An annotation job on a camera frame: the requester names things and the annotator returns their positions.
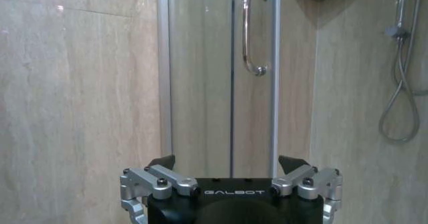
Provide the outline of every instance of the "bathroom wall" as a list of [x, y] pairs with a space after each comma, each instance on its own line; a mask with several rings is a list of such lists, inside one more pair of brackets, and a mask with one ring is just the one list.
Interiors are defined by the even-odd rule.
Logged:
[[278, 154], [303, 159], [310, 148], [317, 18], [314, 1], [281, 0]]
[[[428, 223], [428, 97], [417, 97], [421, 126], [405, 144], [388, 143], [377, 122], [394, 91], [396, 0], [328, 0], [318, 4], [310, 161], [344, 174], [336, 223]], [[428, 88], [428, 0], [421, 2], [409, 78]], [[386, 119], [388, 133], [409, 131], [402, 95]]]
[[160, 154], [156, 0], [0, 0], [1, 223], [127, 223]]

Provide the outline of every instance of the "shower hose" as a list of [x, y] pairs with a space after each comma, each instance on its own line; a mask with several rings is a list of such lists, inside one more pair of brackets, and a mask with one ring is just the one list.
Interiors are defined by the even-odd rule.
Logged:
[[[413, 43], [414, 43], [414, 32], [416, 32], [416, 26], [417, 26], [417, 18], [418, 18], [418, 8], [420, 8], [420, 3], [421, 0], [414, 0], [414, 9], [413, 9], [413, 22], [412, 22], [412, 29], [410, 29], [410, 35], [409, 35], [409, 47], [406, 50], [406, 53], [404, 54], [405, 48], [404, 48], [404, 44], [405, 44], [405, 37], [397, 37], [397, 51], [396, 51], [396, 58], [394, 58], [394, 63], [392, 64], [392, 80], [396, 84], [396, 90], [394, 93], [389, 99], [386, 108], [381, 114], [380, 117], [380, 125], [378, 125], [378, 131], [381, 133], [381, 135], [384, 136], [384, 138], [393, 142], [393, 143], [406, 143], [409, 142], [416, 134], [417, 131], [420, 129], [420, 115], [417, 112], [417, 105], [416, 105], [416, 101], [414, 101], [414, 96], [423, 96], [423, 95], [428, 95], [428, 90], [420, 90], [420, 91], [414, 91], [412, 90], [410, 86], [409, 86], [409, 82], [408, 82], [408, 78], [406, 78], [406, 70], [409, 67], [409, 63], [410, 63], [410, 56], [412, 56], [412, 50], [413, 50]], [[397, 75], [396, 75], [396, 70], [398, 69], [398, 76], [400, 76], [400, 80], [397, 79]], [[410, 106], [410, 111], [412, 111], [412, 119], [413, 119], [413, 125], [412, 125], [412, 129], [408, 135], [400, 137], [400, 138], [393, 138], [390, 137], [385, 130], [384, 130], [384, 122], [385, 122], [385, 117], [388, 116], [390, 109], [393, 107], [393, 104], [396, 102], [396, 98], [400, 94], [400, 92], [404, 91], [404, 94], [406, 96], [408, 102], [409, 102], [409, 106]]]

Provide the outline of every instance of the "glass shower door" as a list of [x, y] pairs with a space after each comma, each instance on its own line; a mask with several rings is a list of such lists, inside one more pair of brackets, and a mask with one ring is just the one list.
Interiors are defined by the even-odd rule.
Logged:
[[[243, 0], [234, 3], [233, 176], [267, 177], [271, 167], [273, 0], [250, 0], [247, 21]], [[245, 67], [247, 62], [265, 68], [265, 73], [250, 72]]]
[[250, 7], [249, 54], [262, 76], [242, 60], [242, 0], [168, 0], [171, 144], [186, 175], [269, 174], [269, 0]]

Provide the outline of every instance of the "shower enclosure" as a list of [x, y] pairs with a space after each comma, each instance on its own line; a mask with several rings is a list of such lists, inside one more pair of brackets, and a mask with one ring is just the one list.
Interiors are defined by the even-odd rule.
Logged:
[[[158, 1], [162, 144], [176, 170], [266, 177], [283, 174], [279, 154], [303, 158], [341, 170], [336, 223], [428, 223], [428, 99], [400, 87], [428, 86], [428, 1]], [[385, 28], [404, 1], [410, 64], [394, 65], [390, 82], [397, 41]], [[392, 143], [378, 120], [402, 138], [414, 106], [418, 132]]]
[[162, 0], [159, 6], [168, 17], [159, 30], [170, 81], [163, 143], [176, 168], [194, 176], [269, 176], [275, 0]]

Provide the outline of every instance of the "chrome handle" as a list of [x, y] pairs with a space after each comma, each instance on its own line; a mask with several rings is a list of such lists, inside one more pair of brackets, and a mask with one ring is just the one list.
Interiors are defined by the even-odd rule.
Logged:
[[262, 76], [266, 73], [265, 66], [254, 66], [250, 58], [250, 7], [251, 0], [242, 0], [242, 58], [243, 65], [247, 71], [250, 71], [255, 76]]

